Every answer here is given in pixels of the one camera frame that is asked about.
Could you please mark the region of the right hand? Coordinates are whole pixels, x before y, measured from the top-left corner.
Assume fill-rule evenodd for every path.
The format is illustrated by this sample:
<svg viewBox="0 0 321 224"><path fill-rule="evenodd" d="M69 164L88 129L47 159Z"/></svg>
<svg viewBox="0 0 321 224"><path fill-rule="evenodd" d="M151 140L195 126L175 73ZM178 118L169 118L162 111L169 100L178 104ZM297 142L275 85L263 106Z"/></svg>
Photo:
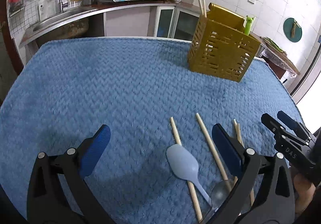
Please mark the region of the right hand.
<svg viewBox="0 0 321 224"><path fill-rule="evenodd" d="M300 173L294 176L293 184L298 194L295 202L295 212L300 215L312 201L316 187Z"/></svg>

